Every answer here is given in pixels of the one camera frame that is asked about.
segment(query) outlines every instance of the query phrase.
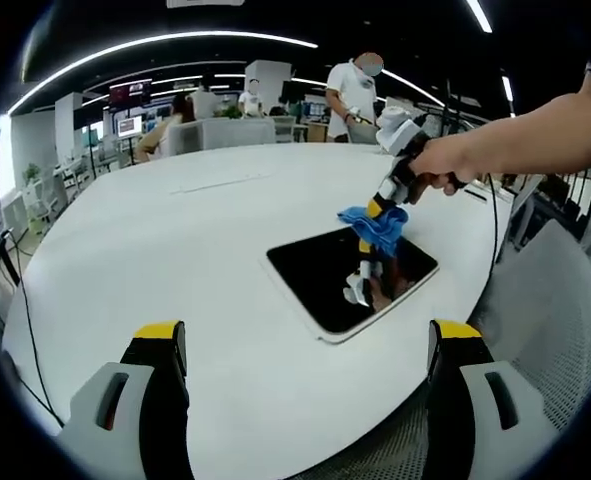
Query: human hand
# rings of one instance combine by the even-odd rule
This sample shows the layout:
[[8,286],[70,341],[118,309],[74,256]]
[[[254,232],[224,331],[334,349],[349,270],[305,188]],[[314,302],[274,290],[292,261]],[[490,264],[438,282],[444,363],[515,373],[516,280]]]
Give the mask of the human hand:
[[449,178],[454,173],[464,183],[472,182],[476,172],[469,167],[472,132],[450,135],[430,140],[424,151],[410,164],[410,169],[417,175],[411,188],[409,201],[415,205],[426,188],[442,188],[446,195],[454,195],[456,186]]

